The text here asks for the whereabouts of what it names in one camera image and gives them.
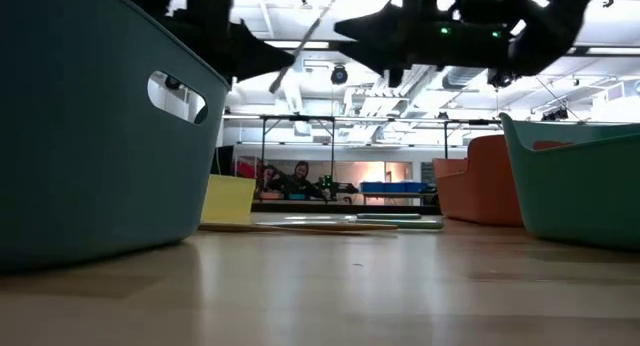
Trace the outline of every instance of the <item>yellow notepad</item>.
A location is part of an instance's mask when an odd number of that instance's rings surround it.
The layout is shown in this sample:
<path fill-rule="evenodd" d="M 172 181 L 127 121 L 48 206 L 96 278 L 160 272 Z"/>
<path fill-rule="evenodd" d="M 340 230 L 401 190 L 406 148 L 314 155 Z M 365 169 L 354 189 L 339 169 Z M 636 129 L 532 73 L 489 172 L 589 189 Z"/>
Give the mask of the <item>yellow notepad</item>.
<path fill-rule="evenodd" d="M 249 223 L 256 180 L 210 175 L 202 222 Z"/>

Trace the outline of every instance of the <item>orange plastic bin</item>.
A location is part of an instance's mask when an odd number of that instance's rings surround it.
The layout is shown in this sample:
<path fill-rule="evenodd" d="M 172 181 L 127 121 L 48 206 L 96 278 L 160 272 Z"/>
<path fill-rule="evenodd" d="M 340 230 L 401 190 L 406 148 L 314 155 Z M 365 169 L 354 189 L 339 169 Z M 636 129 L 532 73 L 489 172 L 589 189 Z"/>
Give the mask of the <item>orange plastic bin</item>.
<path fill-rule="evenodd" d="M 433 159 L 442 214 L 478 224 L 523 226 L 503 135 L 469 144 L 464 160 Z"/>

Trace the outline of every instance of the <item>woman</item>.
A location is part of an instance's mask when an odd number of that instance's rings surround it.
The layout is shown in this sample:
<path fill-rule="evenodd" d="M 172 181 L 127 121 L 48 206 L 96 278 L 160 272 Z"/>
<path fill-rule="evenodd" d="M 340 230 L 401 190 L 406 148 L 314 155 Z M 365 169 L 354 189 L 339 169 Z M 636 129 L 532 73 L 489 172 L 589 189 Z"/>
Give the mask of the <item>woman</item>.
<path fill-rule="evenodd" d="M 315 186 L 307 180 L 309 174 L 309 163 L 306 161 L 299 161 L 296 167 L 293 169 L 293 175 L 289 176 L 289 185 L 287 185 L 288 194 L 303 194 L 307 198 L 315 197 L 319 199 L 325 199 L 322 191 L 318 190 Z"/>

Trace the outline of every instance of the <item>ceiling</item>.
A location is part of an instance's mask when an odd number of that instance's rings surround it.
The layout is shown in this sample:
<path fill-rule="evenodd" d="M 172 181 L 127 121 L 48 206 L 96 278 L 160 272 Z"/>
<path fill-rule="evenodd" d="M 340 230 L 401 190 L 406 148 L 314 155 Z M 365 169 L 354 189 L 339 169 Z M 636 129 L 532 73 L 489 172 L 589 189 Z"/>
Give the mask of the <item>ceiling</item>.
<path fill-rule="evenodd" d="M 299 41 L 331 0 L 306 0 L 306 5 L 301 0 L 234 1 L 232 19 L 244 20 L 258 38 Z M 388 1 L 336 0 L 312 39 L 346 40 L 333 32 L 335 22 L 376 12 Z M 400 4 L 401 0 L 392 2 Z M 440 0 L 439 6 L 446 8 L 451 2 Z M 183 4 L 184 0 L 174 0 L 173 6 L 182 7 Z M 640 13 L 637 8 L 640 0 L 615 0 L 609 8 L 603 8 L 602 4 L 603 0 L 590 4 L 577 43 L 639 45 Z M 334 86 L 330 82 L 335 64 L 343 64 L 347 69 L 349 80 L 345 85 Z M 593 119 L 596 114 L 604 117 L 602 110 L 591 111 L 594 99 L 606 93 L 608 87 L 635 92 L 635 83 L 640 80 L 640 57 L 562 58 L 538 77 L 523 78 L 498 93 L 485 85 L 483 70 L 469 71 L 466 70 L 465 76 L 468 82 L 452 89 L 443 79 L 451 80 L 447 72 L 460 70 L 447 68 L 438 73 L 433 67 L 414 66 L 405 72 L 400 87 L 389 89 L 376 73 L 337 52 L 303 51 L 278 92 L 271 94 L 268 91 L 276 75 L 263 75 L 235 84 L 226 105 L 234 114 L 300 112 L 307 115 L 433 118 L 446 111 L 452 118 L 490 118 L 497 112 L 510 112 L 515 118 L 538 119 L 545 110 L 562 103 L 574 111 L 573 119 Z M 633 92 L 625 95 L 638 97 Z"/>

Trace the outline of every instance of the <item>blue box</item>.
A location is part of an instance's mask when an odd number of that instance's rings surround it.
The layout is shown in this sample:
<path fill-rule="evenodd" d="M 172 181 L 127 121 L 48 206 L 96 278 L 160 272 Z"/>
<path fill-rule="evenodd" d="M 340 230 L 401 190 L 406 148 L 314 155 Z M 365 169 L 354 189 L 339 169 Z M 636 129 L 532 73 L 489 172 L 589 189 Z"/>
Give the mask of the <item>blue box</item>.
<path fill-rule="evenodd" d="M 406 192 L 420 192 L 427 187 L 427 184 L 424 182 L 405 182 L 404 185 L 407 190 Z"/>
<path fill-rule="evenodd" d="M 384 192 L 384 183 L 382 182 L 361 182 L 360 192 Z"/>
<path fill-rule="evenodd" d="M 384 192 L 407 192 L 403 182 L 385 182 Z"/>

